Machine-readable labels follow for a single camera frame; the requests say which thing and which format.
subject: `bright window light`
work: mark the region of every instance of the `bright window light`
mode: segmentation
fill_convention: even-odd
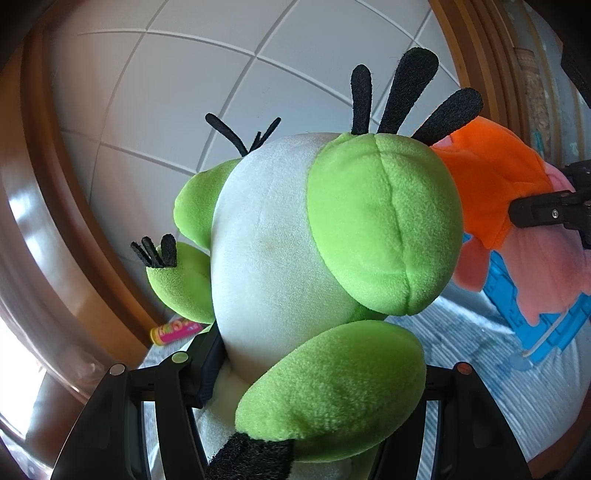
[[[23,439],[45,373],[0,318],[0,414]]]

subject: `black metal clamp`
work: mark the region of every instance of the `black metal clamp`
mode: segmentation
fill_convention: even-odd
[[[561,169],[575,192],[544,193],[513,200],[509,219],[518,228],[560,225],[577,230],[583,247],[591,249],[591,160]]]
[[[204,480],[207,459],[192,408],[213,393],[226,352],[217,326],[156,367],[114,365],[82,411],[51,480],[150,480],[142,404],[154,401],[167,480]],[[531,480],[521,449],[474,369],[427,367],[424,395],[386,441],[368,480],[415,480],[428,401],[439,402],[432,480]]]

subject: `green plush leg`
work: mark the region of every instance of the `green plush leg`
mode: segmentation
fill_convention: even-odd
[[[220,163],[189,180],[174,201],[174,223],[196,245],[211,250],[212,220],[217,199],[240,158]]]
[[[147,267],[146,271],[152,289],[167,307],[194,322],[214,322],[210,261],[201,250],[177,242],[176,267]]]
[[[267,441],[295,439],[295,458],[330,462],[390,436],[416,408],[426,365],[408,330],[361,320],[310,339],[242,397],[236,429]]]

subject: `metal screw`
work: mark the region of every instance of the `metal screw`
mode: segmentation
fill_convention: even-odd
[[[187,360],[189,360],[189,356],[186,354],[186,352],[176,352],[173,355],[173,362],[176,364],[183,364]]]
[[[116,377],[117,375],[121,375],[123,372],[125,372],[125,365],[123,364],[115,364],[109,370],[109,373],[114,377]]]
[[[457,365],[457,371],[462,375],[470,375],[472,373],[472,367],[469,364],[461,363]]]

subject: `pink plush toy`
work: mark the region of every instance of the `pink plush toy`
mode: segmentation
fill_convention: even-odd
[[[562,173],[546,163],[555,192],[574,191]],[[535,326],[541,313],[564,313],[581,293],[591,294],[591,251],[579,233],[562,225],[512,228],[499,253],[517,287],[517,305]]]

